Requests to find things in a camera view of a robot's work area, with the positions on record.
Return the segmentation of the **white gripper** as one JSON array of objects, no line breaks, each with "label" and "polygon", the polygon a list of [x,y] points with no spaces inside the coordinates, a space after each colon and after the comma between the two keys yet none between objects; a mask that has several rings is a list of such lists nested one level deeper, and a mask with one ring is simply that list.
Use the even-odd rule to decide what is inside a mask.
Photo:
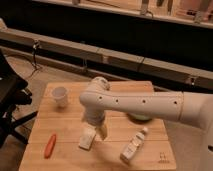
[{"label": "white gripper", "polygon": [[84,111],[84,120],[88,123],[83,124],[84,133],[88,133],[90,131],[90,125],[97,126],[96,131],[100,138],[102,140],[106,139],[107,126],[103,124],[105,121],[105,112],[103,110],[86,109]]}]

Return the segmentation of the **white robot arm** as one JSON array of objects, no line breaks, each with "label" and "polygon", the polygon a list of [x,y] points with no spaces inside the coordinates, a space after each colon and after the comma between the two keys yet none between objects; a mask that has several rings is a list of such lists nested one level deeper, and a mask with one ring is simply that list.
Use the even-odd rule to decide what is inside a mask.
[{"label": "white robot arm", "polygon": [[193,92],[115,92],[104,77],[95,77],[79,96],[90,125],[104,123],[105,111],[180,122],[204,131],[197,171],[213,171],[213,94]]}]

